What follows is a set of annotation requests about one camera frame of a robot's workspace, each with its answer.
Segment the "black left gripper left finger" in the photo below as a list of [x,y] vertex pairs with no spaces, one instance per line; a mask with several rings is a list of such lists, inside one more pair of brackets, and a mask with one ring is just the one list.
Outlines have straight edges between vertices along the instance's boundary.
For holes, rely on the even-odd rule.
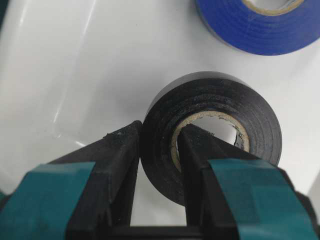
[[3,240],[101,240],[131,223],[139,120],[25,174],[0,200]]

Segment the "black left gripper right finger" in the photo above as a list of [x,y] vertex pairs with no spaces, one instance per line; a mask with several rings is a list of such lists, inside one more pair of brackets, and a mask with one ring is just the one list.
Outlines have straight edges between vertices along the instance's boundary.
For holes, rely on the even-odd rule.
[[192,124],[177,145],[186,222],[205,239],[319,239],[310,199],[283,169]]

